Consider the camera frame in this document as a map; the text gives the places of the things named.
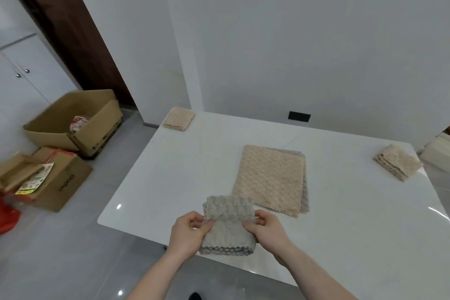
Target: forearm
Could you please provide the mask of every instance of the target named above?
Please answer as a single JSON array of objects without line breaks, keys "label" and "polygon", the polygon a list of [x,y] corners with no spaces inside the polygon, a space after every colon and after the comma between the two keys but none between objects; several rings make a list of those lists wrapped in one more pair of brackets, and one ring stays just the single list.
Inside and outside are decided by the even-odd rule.
[{"label": "forearm", "polygon": [[164,300],[183,261],[165,253],[133,288],[127,300]]},{"label": "forearm", "polygon": [[291,244],[278,254],[307,300],[356,300],[305,252]]}]

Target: dark brown door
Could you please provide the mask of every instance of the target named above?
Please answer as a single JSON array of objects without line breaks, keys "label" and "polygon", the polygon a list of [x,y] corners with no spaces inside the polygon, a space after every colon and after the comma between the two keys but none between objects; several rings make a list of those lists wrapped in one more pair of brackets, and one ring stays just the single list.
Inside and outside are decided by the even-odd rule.
[{"label": "dark brown door", "polygon": [[135,104],[83,0],[21,1],[83,89]]}]

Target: baseboard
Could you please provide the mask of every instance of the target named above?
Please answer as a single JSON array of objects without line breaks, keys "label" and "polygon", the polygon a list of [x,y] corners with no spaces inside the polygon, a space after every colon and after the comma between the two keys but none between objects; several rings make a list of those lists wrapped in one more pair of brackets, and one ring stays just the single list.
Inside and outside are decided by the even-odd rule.
[{"label": "baseboard", "polygon": [[151,128],[156,128],[156,129],[159,128],[159,126],[157,124],[148,124],[147,122],[144,122],[143,125],[146,127],[151,127]]}]

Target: cabinet door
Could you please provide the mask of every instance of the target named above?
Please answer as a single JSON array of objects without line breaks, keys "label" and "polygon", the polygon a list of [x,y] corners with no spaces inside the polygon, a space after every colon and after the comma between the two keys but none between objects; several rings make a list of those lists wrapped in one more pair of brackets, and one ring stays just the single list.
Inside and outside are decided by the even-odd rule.
[{"label": "cabinet door", "polygon": [[3,54],[50,103],[76,90],[75,84],[37,36],[3,49]]},{"label": "cabinet door", "polygon": [[36,88],[0,54],[0,160],[17,151],[31,153],[36,149],[22,126],[48,105]]}]

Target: table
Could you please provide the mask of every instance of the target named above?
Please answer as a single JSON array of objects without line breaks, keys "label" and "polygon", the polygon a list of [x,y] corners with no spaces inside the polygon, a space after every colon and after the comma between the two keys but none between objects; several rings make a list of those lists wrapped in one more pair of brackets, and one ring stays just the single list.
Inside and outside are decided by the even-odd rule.
[{"label": "table", "polygon": [[[231,193],[244,145],[301,150],[311,211],[277,214],[292,241],[360,299],[450,299],[450,221],[423,169],[403,183],[372,160],[390,143],[200,112],[185,132],[157,130],[98,223],[167,245],[178,216]],[[259,245],[207,258],[295,285]]]}]

